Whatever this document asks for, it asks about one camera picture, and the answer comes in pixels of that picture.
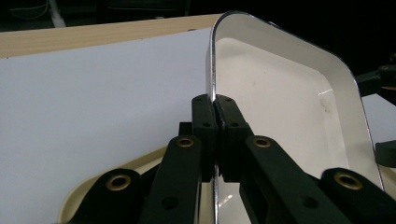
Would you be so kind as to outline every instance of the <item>black clamp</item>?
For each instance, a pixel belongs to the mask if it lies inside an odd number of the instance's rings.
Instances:
[[[215,165],[240,183],[252,223],[396,223],[396,202],[375,184],[343,168],[306,174],[276,140],[253,134],[233,99],[204,94],[191,104],[192,122],[180,123],[159,166],[103,175],[69,223],[198,223],[201,183]]]

